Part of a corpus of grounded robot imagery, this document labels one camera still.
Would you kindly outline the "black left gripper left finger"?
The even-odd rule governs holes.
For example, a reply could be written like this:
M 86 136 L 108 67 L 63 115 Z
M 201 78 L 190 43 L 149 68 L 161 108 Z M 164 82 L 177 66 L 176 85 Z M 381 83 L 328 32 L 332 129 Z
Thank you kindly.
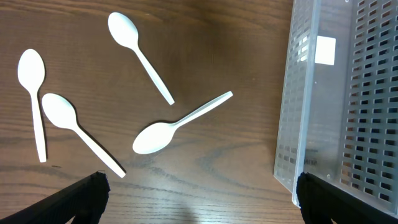
M 99 223 L 109 199 L 106 174 L 95 172 L 61 191 L 1 219 L 1 223 Z

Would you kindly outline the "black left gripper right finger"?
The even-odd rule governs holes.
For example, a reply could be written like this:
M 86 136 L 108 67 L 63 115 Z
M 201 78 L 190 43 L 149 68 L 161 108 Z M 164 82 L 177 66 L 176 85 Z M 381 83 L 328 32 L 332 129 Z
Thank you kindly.
M 305 224 L 397 224 L 397 219 L 309 173 L 301 173 L 296 194 Z

